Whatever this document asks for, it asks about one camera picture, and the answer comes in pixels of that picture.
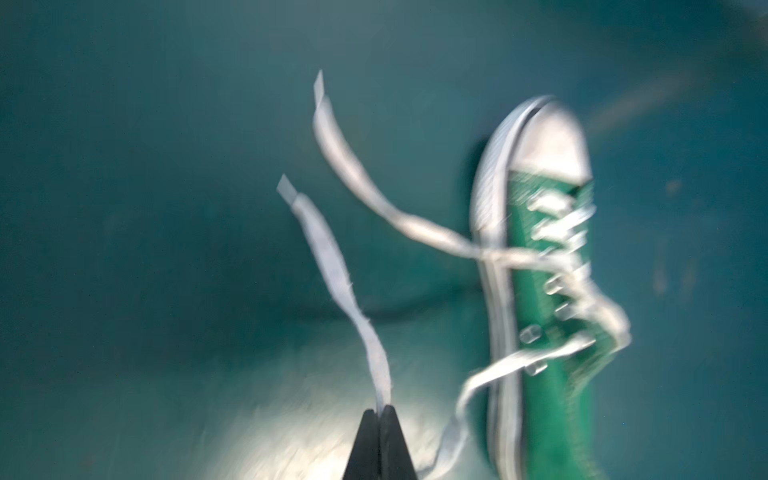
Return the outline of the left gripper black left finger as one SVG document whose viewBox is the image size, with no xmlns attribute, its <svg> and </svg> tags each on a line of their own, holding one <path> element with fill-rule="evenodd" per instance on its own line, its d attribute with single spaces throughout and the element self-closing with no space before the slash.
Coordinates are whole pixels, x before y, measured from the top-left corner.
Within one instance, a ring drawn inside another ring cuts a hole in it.
<svg viewBox="0 0 768 480">
<path fill-rule="evenodd" d="M 380 478 L 380 423 L 372 409 L 366 410 L 354 439 L 342 476 L 343 480 L 378 480 Z"/>
</svg>

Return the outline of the green canvas sneaker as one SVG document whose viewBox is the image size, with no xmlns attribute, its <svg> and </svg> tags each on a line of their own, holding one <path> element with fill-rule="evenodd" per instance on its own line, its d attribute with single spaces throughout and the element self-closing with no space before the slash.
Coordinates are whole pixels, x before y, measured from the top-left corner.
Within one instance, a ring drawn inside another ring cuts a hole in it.
<svg viewBox="0 0 768 480">
<path fill-rule="evenodd" d="M 476 170 L 470 222 L 486 248 L 565 253 L 591 275 L 588 222 L 593 175 L 578 120 L 550 97 L 516 107 L 490 137 Z M 561 347 L 574 334 L 585 350 L 495 380 L 488 393 L 486 444 L 502 479 L 600 479 L 592 454 L 590 381 L 615 357 L 622 310 L 604 327 L 590 302 L 546 271 L 479 264 L 493 360 L 525 349 Z"/>
</svg>

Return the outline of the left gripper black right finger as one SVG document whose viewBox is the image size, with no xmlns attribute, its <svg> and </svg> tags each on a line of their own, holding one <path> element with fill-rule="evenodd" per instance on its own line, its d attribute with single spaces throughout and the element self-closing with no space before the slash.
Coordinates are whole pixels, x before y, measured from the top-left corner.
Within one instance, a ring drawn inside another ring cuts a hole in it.
<svg viewBox="0 0 768 480">
<path fill-rule="evenodd" d="M 386 405 L 379 420 L 379 478 L 417 480 L 396 409 Z"/>
</svg>

